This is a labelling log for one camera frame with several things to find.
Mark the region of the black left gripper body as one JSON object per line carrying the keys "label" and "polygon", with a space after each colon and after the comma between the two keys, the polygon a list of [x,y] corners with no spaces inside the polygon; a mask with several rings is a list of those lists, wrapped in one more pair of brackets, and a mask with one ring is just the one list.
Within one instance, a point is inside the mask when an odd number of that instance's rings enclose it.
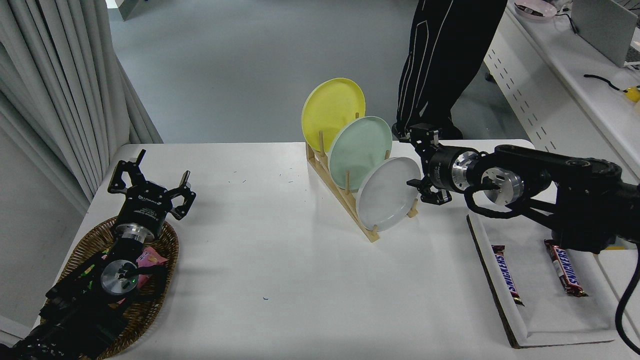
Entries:
{"label": "black left gripper body", "polygon": [[124,224],[159,233],[168,212],[173,208],[162,186],[132,186],[126,190],[125,202],[118,214],[118,226]]}

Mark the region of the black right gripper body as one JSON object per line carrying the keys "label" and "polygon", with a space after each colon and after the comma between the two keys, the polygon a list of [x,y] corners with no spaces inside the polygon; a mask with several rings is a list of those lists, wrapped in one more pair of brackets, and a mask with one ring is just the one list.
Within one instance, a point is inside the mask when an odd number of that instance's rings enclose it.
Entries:
{"label": "black right gripper body", "polygon": [[427,177],[437,189],[457,192],[453,182],[452,167],[457,158],[454,146],[437,146],[426,152]]}

